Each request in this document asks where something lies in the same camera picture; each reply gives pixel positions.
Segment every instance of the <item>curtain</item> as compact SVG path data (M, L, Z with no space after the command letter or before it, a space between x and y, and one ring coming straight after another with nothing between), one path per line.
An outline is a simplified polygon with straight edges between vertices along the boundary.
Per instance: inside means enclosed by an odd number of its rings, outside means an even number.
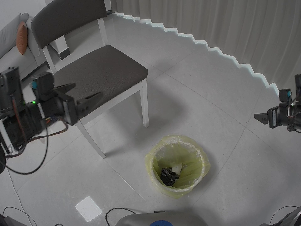
M301 73L300 0L111 0L112 11L151 19L250 64L269 84Z

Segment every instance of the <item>gray sofa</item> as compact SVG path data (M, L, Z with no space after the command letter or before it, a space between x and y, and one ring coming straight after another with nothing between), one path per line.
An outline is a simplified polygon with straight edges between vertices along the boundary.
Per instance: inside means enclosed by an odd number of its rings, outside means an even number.
M10 22L8 25L15 26L18 18L16 17L15 22ZM13 43L8 43L7 40L10 39L10 37L13 37L13 34L1 34L3 39L6 40L6 43L2 43L1 48L2 51L9 50L3 57L0 58L0 72L6 70L8 67L19 67L20 72L20 79L24 79L26 76L28 76L33 70L35 70L37 67L42 65L43 63L46 63L46 58L43 53L43 51L38 47L35 38L33 37L32 31L31 31L31 18L29 17L28 13L24 13L20 16L20 22L24 21L27 25L28 30L28 44L26 51L24 55L21 55L20 52L17 49L16 41Z

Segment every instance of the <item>tile floor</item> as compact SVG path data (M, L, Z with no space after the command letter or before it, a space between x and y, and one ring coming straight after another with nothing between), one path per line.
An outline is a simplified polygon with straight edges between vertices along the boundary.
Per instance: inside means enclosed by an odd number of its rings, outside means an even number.
M142 124L139 93L85 125L106 153L100 158L77 127L50 138L43 167L33 175L11 173L26 212L38 225L106 225L110 208L137 212L192 211L209 226L260 225L285 205L300 205L300 136L285 127L270 129L253 118L276 106L278 97L248 70L209 52L205 45L176 32L164 32L145 21L112 14L105 19L109 43L145 66L148 71L150 126ZM57 70L99 48L97 22L66 35L72 54ZM33 94L23 84L24 97ZM57 123L50 128L62 128ZM179 133L195 139L207 153L211 169L192 192L172 199L152 189L144 155L164 136ZM45 140L28 145L24 154L8 165L29 171L43 157ZM0 175L0 212L6 206L21 208L8 172ZM90 196L103 211L87 223L76 210ZM292 209L278 212L273 222ZM126 212L112 212L111 225ZM29 225L20 212L5 215Z

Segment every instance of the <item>yellow trash bag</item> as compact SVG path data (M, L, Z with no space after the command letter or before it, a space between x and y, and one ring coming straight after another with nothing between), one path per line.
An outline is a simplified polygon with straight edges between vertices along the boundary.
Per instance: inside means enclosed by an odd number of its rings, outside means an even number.
M160 179L162 168L182 164L180 178L173 186ZM145 155L145 165L154 186L163 194L180 198L189 193L208 173L210 163L206 153L193 139L182 135L165 136Z

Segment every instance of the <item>sofa armrest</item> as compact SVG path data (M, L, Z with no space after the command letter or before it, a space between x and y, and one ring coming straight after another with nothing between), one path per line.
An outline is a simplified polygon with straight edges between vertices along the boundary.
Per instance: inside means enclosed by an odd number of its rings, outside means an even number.
M27 31L28 31L28 43L27 46L29 47L30 51L32 52L33 56L39 56L40 55L40 49L38 47L38 44L36 43L35 37L33 36L33 33L31 31L31 18L29 17L26 21L27 25Z

